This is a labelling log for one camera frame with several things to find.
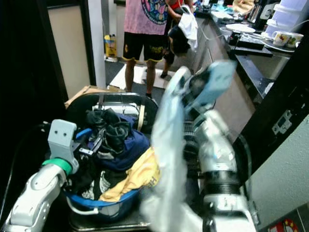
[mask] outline black shorts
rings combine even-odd
[[[165,35],[146,35],[125,32],[124,55],[126,60],[140,59],[140,53],[144,46],[144,60],[159,62],[163,57],[163,49],[166,46]]]

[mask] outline plate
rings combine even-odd
[[[227,24],[226,28],[232,31],[255,33],[255,29],[250,28],[247,25],[241,23]]]

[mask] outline white towel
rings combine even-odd
[[[182,7],[186,8],[189,13],[182,15],[178,26],[188,39],[188,44],[191,46],[192,51],[195,51],[197,48],[197,20],[191,13],[188,5],[183,5]]]

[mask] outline navy blue cloth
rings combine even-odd
[[[127,121],[131,127],[134,125],[135,118],[117,114],[122,121]],[[132,167],[136,160],[150,147],[147,137],[132,129],[131,133],[125,139],[124,150],[114,159],[99,159],[98,162],[102,166],[114,171],[126,171]]]

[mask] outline floor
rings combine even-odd
[[[105,73],[106,73],[106,85],[112,85],[124,89],[126,87],[125,82],[125,64],[122,62],[110,62],[105,61]],[[161,79],[162,70],[156,69],[156,78],[154,82],[154,88],[152,91],[152,97],[160,104],[164,90],[169,83],[170,76],[166,77],[166,80]],[[146,67],[136,65],[134,68],[134,82],[132,91],[141,95],[146,93]]]

